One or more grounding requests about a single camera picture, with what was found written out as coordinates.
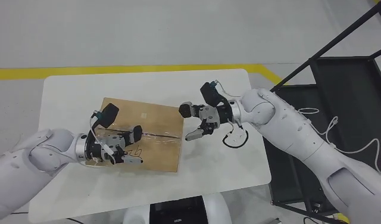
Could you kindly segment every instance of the wire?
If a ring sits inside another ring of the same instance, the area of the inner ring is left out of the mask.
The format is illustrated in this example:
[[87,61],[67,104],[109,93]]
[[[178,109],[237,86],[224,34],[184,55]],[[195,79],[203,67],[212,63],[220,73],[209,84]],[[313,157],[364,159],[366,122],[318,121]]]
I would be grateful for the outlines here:
[[[303,110],[316,110],[317,112],[313,112],[313,113],[308,113],[308,112],[304,112]],[[317,114],[319,112],[319,109],[317,108],[310,108],[310,107],[306,107],[306,108],[300,108],[298,110],[299,113],[301,114]],[[328,138],[328,133],[329,131],[337,124],[339,123],[339,117],[338,116],[335,116],[334,118],[332,118],[332,120],[330,121],[330,123],[328,124],[328,127],[326,129],[325,132],[323,133],[320,133],[314,125],[312,125],[312,123],[310,124],[312,126],[312,128],[319,134],[319,135],[325,135],[326,136],[326,141],[327,143],[333,147],[335,150],[343,153],[343,154],[356,154],[356,153],[359,153],[359,152],[362,152],[363,150],[365,150],[366,148],[368,148],[374,141],[376,141],[376,144],[377,144],[377,153],[376,153],[376,157],[374,158],[374,166],[377,170],[377,172],[381,173],[381,170],[379,169],[378,167],[378,164],[377,164],[377,161],[379,159],[379,152],[380,152],[380,141],[377,139],[377,138],[374,138],[372,139],[366,146],[362,147],[361,149],[359,150],[356,150],[356,151],[343,151],[343,150],[340,150],[339,148],[336,147],[336,145],[332,142],[329,141],[329,138]]]
[[[16,213],[11,213],[10,215],[12,214],[28,214],[29,212],[27,211],[20,211],[20,212],[16,212]],[[73,218],[66,218],[67,220],[70,220],[70,221],[73,221],[73,222],[76,222],[76,223],[79,223],[79,224],[84,224],[83,222],[80,222],[76,219],[73,219]]]
[[305,107],[305,108],[300,108],[299,110],[299,113],[301,114],[317,114],[320,112],[320,110],[318,108],[313,108],[313,107]]
[[234,125],[233,125],[233,123],[232,123],[230,120],[228,120],[227,122],[229,122],[229,124],[232,125],[232,130],[229,131],[229,132],[225,135],[225,137],[222,139],[222,143],[223,143],[224,145],[226,145],[227,147],[232,148],[232,149],[238,149],[238,148],[244,146],[244,145],[246,144],[246,142],[248,141],[248,139],[249,139],[249,132],[248,132],[247,130],[245,130],[245,129],[243,128],[243,126],[241,126],[241,125],[238,125],[238,127],[245,131],[245,133],[246,133],[246,139],[245,139],[245,141],[244,141],[242,144],[237,145],[237,146],[231,146],[231,145],[228,145],[228,144],[225,142],[225,140],[229,137],[229,135],[230,135],[231,133],[233,133],[233,131],[234,131]]
[[307,220],[307,219],[309,219],[310,221],[312,221],[312,222],[314,222],[314,223],[316,223],[316,224],[319,224],[319,223],[315,222],[314,220],[312,220],[312,218],[310,218],[310,217],[305,217],[305,218],[303,218],[303,223],[304,223],[304,224],[305,224],[305,220]]
[[[98,137],[96,137],[96,135],[95,135],[95,131],[94,131],[94,129],[93,129],[93,127],[92,127],[92,123],[91,123],[91,121],[93,120],[93,116],[90,116],[90,121],[89,121],[89,124],[90,124],[90,131],[91,131],[91,133],[93,134],[93,136],[94,136],[94,138],[95,138],[95,140],[101,145],[101,147],[106,151],[106,149],[105,149],[105,145],[98,139]],[[115,161],[115,158],[114,158],[114,156],[113,156],[113,154],[109,154],[109,157],[112,159],[112,160],[114,160],[114,164],[116,164],[116,161]]]
[[381,173],[381,171],[378,167],[378,164],[377,164],[377,161],[379,159],[379,152],[380,152],[380,141],[377,138],[372,139],[366,146],[364,146],[361,149],[356,150],[356,151],[342,151],[342,150],[339,150],[338,148],[336,148],[336,146],[334,146],[334,148],[335,148],[335,150],[337,150],[341,153],[344,153],[344,154],[356,154],[356,153],[362,152],[364,149],[368,148],[374,141],[376,141],[376,144],[377,144],[377,153],[376,153],[376,158],[374,159],[374,166],[376,167],[376,170],[379,173]]
[[222,84],[221,84],[218,80],[215,80],[214,82],[217,83],[217,84],[219,84],[219,85],[221,86],[221,88],[222,88],[222,92],[223,92],[224,94],[226,94],[226,95],[228,95],[228,96],[230,96],[230,97],[241,97],[241,96],[234,96],[234,95],[228,94],[228,93],[225,91],[225,89],[224,89],[224,87],[222,86]]

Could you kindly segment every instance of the white cable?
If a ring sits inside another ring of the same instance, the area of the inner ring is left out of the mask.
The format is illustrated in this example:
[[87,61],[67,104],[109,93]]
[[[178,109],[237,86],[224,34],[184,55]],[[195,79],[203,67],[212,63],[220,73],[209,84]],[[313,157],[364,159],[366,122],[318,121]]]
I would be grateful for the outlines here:
[[[302,110],[317,110],[319,112],[319,110],[317,108],[310,108],[310,107],[306,107],[306,108],[301,108],[298,110],[299,113],[301,114],[316,114],[318,112],[315,112],[315,113],[306,113]],[[329,141],[328,139],[328,133],[329,131],[339,122],[339,117],[338,116],[335,116],[334,118],[332,118],[332,120],[330,121],[330,123],[328,124],[328,127],[327,127],[327,130],[323,133],[320,133],[315,127],[314,125],[310,124],[312,126],[312,128],[320,135],[325,135],[326,136],[326,141],[327,143],[333,147],[335,150],[341,152],[341,153],[344,153],[344,154],[356,154],[356,153],[359,153],[359,152],[362,152],[363,150],[365,150],[366,148],[368,148],[374,141],[376,141],[376,144],[377,144],[377,153],[376,153],[376,157],[374,158],[374,166],[376,168],[376,170],[381,173],[381,170],[379,169],[378,165],[377,165],[377,161],[379,159],[379,152],[380,152],[380,141],[377,139],[377,138],[374,138],[372,139],[366,146],[362,147],[361,149],[359,150],[356,150],[356,151],[343,151],[343,150],[340,150],[339,148],[336,147],[336,145],[332,142]]]
[[109,156],[111,157],[111,159],[114,160],[114,164],[116,164],[115,158],[114,158],[114,156],[113,156],[114,153],[113,153],[112,149],[111,149],[108,145],[103,144],[103,143],[98,139],[98,137],[96,137],[95,132],[94,132],[94,130],[93,130],[93,128],[92,128],[92,123],[91,123],[92,120],[93,120],[93,117],[90,117],[90,123],[89,123],[89,124],[90,124],[90,131],[91,131],[91,133],[93,134],[93,136],[94,136],[95,140],[98,142],[98,144],[101,145],[101,147],[107,152],[107,154],[109,154]]
[[227,122],[232,126],[232,130],[228,132],[226,135],[228,135],[229,133],[231,134],[234,131],[234,124],[229,119],[227,119]]
[[301,114],[317,114],[320,112],[320,110],[318,108],[313,108],[313,107],[305,107],[305,108],[300,108],[299,110],[299,113]]
[[214,82],[217,83],[217,84],[219,84],[219,85],[221,86],[221,88],[222,88],[222,92],[223,92],[224,94],[226,94],[226,95],[228,95],[228,96],[230,96],[230,97],[241,97],[241,96],[234,96],[234,95],[228,94],[228,93],[225,91],[225,89],[224,89],[224,87],[222,86],[222,84],[221,84],[218,80],[215,80]]
[[380,141],[377,138],[372,139],[366,146],[364,146],[361,149],[356,150],[356,151],[342,151],[342,150],[339,150],[338,148],[336,148],[336,146],[334,146],[334,149],[341,152],[341,153],[344,153],[344,154],[356,154],[356,153],[362,152],[364,149],[368,148],[374,141],[376,141],[376,144],[377,144],[377,153],[376,153],[376,158],[374,159],[374,166],[376,167],[376,170],[379,173],[381,173],[381,171],[377,165],[377,161],[379,159],[379,152],[380,152]]
[[333,144],[332,142],[329,141],[328,139],[328,132],[337,124],[339,123],[339,117],[338,116],[335,116],[334,118],[332,118],[331,122],[328,124],[328,127],[327,127],[327,130],[325,131],[325,133],[321,134],[321,135],[324,135],[326,134],[326,141],[328,144]]

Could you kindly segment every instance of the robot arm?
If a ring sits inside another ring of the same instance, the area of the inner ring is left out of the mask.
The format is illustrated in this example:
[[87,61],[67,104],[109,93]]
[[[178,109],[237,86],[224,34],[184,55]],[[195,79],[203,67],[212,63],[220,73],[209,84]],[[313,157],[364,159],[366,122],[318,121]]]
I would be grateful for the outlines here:
[[[109,104],[102,112],[94,112],[93,116],[98,119],[88,135],[75,135],[65,129],[43,130],[13,151],[0,155],[0,219],[27,204],[68,163],[81,164],[95,159],[100,162],[110,160],[112,164],[141,164],[140,157],[132,157],[124,151],[126,146],[141,139],[141,126],[103,138],[93,135],[98,125],[104,128],[111,125],[117,113],[117,107]],[[110,149],[109,153],[105,151],[106,147]]]
[[[204,86],[210,90],[207,93],[201,91],[204,98],[218,97],[215,82]],[[291,105],[265,89],[250,90],[228,104],[231,109],[228,122],[239,126],[243,122],[250,123],[275,147],[301,160],[317,176],[328,200],[348,216],[351,223],[378,223],[381,220],[381,176],[370,166],[336,151]],[[212,110],[221,111],[218,105],[213,105]],[[195,109],[189,103],[182,106],[179,111],[183,116],[188,108]],[[225,122],[220,119],[214,128],[222,123]]]

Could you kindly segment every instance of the cable connector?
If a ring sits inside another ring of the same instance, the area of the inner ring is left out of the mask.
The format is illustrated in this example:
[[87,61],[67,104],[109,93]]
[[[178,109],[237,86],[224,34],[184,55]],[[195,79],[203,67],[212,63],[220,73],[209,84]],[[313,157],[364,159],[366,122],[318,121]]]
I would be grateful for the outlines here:
[[107,144],[104,144],[104,145],[102,146],[102,148],[105,149],[105,151],[107,152],[107,154],[109,154],[109,155],[111,155],[111,156],[114,155],[113,150],[112,150]]
[[332,124],[336,125],[337,123],[339,123],[339,117],[337,117],[336,119],[332,120]]
[[329,146],[331,146],[332,148],[336,149],[336,145],[335,145],[334,143],[330,142],[330,143],[328,143],[328,144],[329,144]]
[[93,114],[91,115],[91,118],[98,118],[98,120],[102,117],[102,113],[100,111],[94,110]]
[[210,86],[212,86],[213,88],[215,88],[218,84],[218,80],[215,80],[213,82],[210,83]]

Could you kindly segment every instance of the black cable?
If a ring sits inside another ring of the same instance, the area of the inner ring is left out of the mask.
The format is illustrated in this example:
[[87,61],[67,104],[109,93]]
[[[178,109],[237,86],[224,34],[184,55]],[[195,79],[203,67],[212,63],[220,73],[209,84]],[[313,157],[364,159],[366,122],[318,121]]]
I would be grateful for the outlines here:
[[306,219],[310,219],[310,221],[312,221],[312,222],[314,222],[314,223],[316,223],[316,224],[319,224],[319,223],[317,223],[317,222],[315,222],[314,220],[312,220],[312,218],[310,218],[310,217],[305,217],[305,218],[303,218],[303,223],[305,224],[305,220]]
[[223,143],[224,145],[226,145],[227,147],[229,147],[229,148],[232,148],[232,149],[238,149],[238,148],[244,146],[244,145],[246,144],[246,142],[248,141],[248,139],[249,139],[249,132],[248,132],[247,130],[245,130],[245,132],[246,132],[246,139],[245,139],[245,141],[244,141],[242,144],[240,144],[240,145],[238,145],[238,146],[231,146],[231,145],[228,145],[228,144],[225,142],[225,140],[226,140],[226,138],[228,137],[228,135],[226,135],[226,136],[222,139],[222,143]]
[[76,223],[79,223],[79,224],[83,224],[83,222],[80,222],[80,221],[78,221],[76,219],[73,219],[73,218],[67,218],[67,220],[71,220],[73,222],[76,222]]
[[[11,213],[11,215],[12,214],[28,214],[28,212],[27,211],[21,211],[21,212],[18,212],[18,213]],[[76,219],[73,219],[73,218],[66,218],[67,220],[70,220],[70,221],[72,221],[72,222],[76,222],[76,223],[79,223],[79,224],[84,224],[83,222],[80,222],[80,221],[78,221],[78,220],[76,220]]]
[[318,224],[317,222],[315,222],[314,220],[312,220],[310,217],[305,217],[305,218],[303,218],[303,223],[305,224],[305,220],[306,219],[310,219],[310,221],[312,221],[312,222],[314,222],[314,223],[316,223],[316,224]]

